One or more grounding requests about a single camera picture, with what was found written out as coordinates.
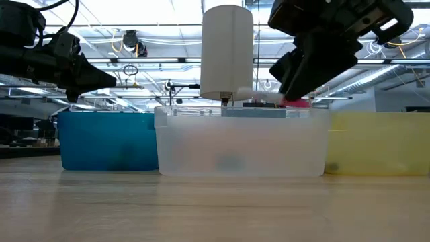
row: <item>yellow wire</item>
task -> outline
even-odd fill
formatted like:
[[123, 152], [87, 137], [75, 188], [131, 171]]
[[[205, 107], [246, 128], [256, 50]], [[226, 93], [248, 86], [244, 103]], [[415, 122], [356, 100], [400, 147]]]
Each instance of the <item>yellow wire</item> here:
[[418, 34], [417, 38], [415, 40], [411, 41], [411, 42], [407, 42], [407, 43], [404, 43], [404, 44], [396, 44], [396, 43], [391, 43], [391, 42], [388, 42], [388, 43], [391, 44], [391, 45], [393, 45], [393, 46], [406, 46], [408, 44], [415, 43], [416, 41], [418, 41], [418, 39], [420, 37], [420, 34], [421, 34], [421, 31], [422, 31], [422, 29], [419, 29], [419, 34]]
[[[399, 46], [398, 48], [400, 49], [400, 52], [402, 53], [403, 57], [404, 57], [404, 58], [407, 58], [407, 57], [406, 57], [406, 54], [404, 53], [404, 51], [403, 51], [403, 49], [402, 49], [402, 47], [401, 47], [401, 46]], [[415, 70], [414, 70], [414, 69], [411, 69], [411, 70], [412, 70], [412, 72], [414, 73], [415, 77], [418, 79], [418, 81], [421, 83], [421, 85], [424, 87], [424, 83], [423, 83], [423, 81], [419, 78], [419, 76], [418, 76], [418, 74], [415, 72]]]
[[119, 52], [121, 52], [121, 50], [122, 50], [122, 39], [123, 39], [123, 37], [124, 37], [124, 35], [122, 35], [121, 36], [121, 47], [120, 47], [120, 50], [117, 50], [116, 48], [115, 48], [115, 46], [114, 46], [114, 38], [115, 38], [115, 34], [116, 34], [116, 30], [114, 30], [114, 34], [112, 34], [112, 41], [110, 42], [110, 45], [112, 46], [112, 50], [114, 50], [115, 52], [117, 52], [117, 53], [119, 53]]

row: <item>yellow bin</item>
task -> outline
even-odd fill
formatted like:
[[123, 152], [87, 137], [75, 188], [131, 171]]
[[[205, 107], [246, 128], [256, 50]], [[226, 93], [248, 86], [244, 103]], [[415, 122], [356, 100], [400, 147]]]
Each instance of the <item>yellow bin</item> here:
[[430, 114], [334, 112], [325, 173], [427, 175]]

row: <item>clear plastic bin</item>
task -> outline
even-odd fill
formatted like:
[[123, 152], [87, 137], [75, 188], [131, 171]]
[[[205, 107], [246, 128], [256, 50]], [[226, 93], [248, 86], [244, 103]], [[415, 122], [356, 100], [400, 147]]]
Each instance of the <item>clear plastic bin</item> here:
[[172, 176], [320, 176], [329, 128], [328, 110], [155, 109], [160, 172]]

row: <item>white cylindrical sensor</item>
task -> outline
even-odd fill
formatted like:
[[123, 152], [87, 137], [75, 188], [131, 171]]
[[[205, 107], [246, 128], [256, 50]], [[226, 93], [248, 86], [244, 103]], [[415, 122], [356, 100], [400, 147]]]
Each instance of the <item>white cylindrical sensor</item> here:
[[232, 93], [253, 85], [253, 16], [236, 5], [222, 5], [205, 12], [202, 33], [202, 71], [200, 96], [221, 100], [221, 93]]

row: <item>ceiling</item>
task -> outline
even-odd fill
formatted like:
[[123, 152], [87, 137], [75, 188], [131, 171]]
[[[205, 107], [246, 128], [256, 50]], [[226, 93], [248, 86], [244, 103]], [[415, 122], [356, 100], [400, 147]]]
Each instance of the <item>ceiling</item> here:
[[[51, 5], [58, 0], [19, 0], [33, 7]], [[261, 0], [258, 11], [257, 1], [250, 0], [80, 0], [79, 14], [69, 30], [70, 33], [81, 39], [81, 47], [87, 58], [129, 58], [130, 53], [122, 50], [115, 52], [112, 50], [112, 39], [119, 40], [125, 30], [137, 30], [138, 37], [144, 41], [148, 49], [150, 58], [200, 58], [202, 39], [202, 16], [205, 11], [217, 5], [244, 5], [248, 8], [254, 18], [255, 34], [260, 29], [260, 45], [256, 40], [254, 45], [255, 58], [280, 58], [288, 51], [295, 48], [292, 44], [292, 37], [287, 36], [277, 30], [272, 30], [267, 26], [267, 21], [271, 11], [273, 1]], [[47, 21], [45, 32], [55, 33], [61, 26], [67, 23], [73, 14], [74, 1], [69, 1], [52, 11], [44, 11]], [[414, 40], [417, 37], [416, 26], [427, 26], [430, 24], [430, 9], [414, 9], [415, 20], [412, 30], [406, 33], [402, 40], [405, 42]], [[430, 28], [425, 28], [422, 34], [430, 34]], [[370, 46], [374, 40], [374, 34], [370, 33], [361, 41], [365, 48], [357, 53], [358, 58], [381, 58], [377, 54], [371, 54]], [[406, 51], [413, 48], [415, 44], [426, 41], [425, 36], [414, 44], [405, 46]], [[119, 42], [114, 42], [116, 48], [120, 47]], [[387, 58], [398, 56], [399, 51], [384, 49]], [[100, 69], [114, 75], [112, 68], [107, 65], [97, 65]], [[164, 95], [164, 84], [171, 80], [176, 84], [187, 85], [200, 82], [200, 66], [187, 64], [163, 64], [163, 68], [168, 71], [160, 71], [158, 64], [138, 65], [140, 69], [137, 76], [128, 80], [131, 85], [136, 82], [145, 87], [141, 89], [112, 89], [111, 93], [118, 95]], [[270, 83], [270, 91], [277, 91], [278, 82], [270, 75], [269, 66], [259, 69], [259, 79], [264, 80], [266, 87]], [[341, 76], [333, 79], [329, 85], [336, 85], [345, 79], [360, 74], [363, 70], [348, 70]], [[123, 83], [127, 76], [123, 72], [117, 73]], [[198, 90], [184, 89], [181, 95], [198, 95]], [[155, 100], [133, 99], [129, 100], [135, 106], [143, 110], [150, 110], [154, 106], [161, 105]], [[200, 102], [208, 105], [218, 105], [218, 103], [205, 100], [185, 100], [184, 104], [194, 104]]]

